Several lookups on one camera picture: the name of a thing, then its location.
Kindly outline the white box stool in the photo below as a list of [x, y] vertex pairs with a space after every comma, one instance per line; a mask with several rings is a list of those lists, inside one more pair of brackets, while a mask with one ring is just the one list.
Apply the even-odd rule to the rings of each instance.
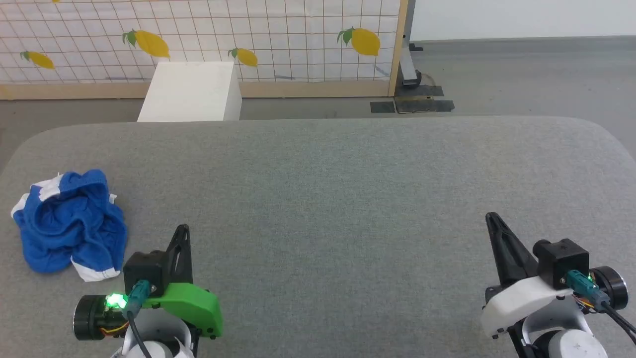
[[241, 100], [233, 63], [159, 63], [137, 122], [238, 121]]

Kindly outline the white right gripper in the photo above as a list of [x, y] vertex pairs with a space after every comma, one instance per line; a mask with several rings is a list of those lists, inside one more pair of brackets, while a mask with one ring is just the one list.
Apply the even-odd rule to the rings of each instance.
[[522, 333], [526, 340], [530, 331], [558, 327], [564, 320], [547, 306], [557, 297], [570, 296], [573, 290], [554, 289], [538, 277], [538, 261], [498, 213], [487, 213], [485, 221], [503, 288], [487, 301], [481, 312], [480, 324], [486, 337], [500, 335], [500, 330], [507, 331], [524, 319], [530, 319], [527, 332]]

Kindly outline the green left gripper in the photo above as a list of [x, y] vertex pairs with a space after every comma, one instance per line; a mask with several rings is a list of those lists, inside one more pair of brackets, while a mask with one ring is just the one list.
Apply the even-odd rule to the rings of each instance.
[[190, 230], [177, 226], [166, 249], [166, 282], [161, 297], [150, 297], [145, 309], [160, 308], [201, 331], [203, 336], [221, 337], [224, 320], [216, 295], [193, 285]]

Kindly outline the blue shorts with white trim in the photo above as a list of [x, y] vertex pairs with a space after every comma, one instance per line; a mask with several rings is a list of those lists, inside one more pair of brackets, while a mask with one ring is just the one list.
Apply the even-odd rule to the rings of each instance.
[[128, 229], [115, 199], [99, 169], [32, 184], [10, 213], [30, 269], [51, 274], [73, 267], [86, 282], [119, 276]]

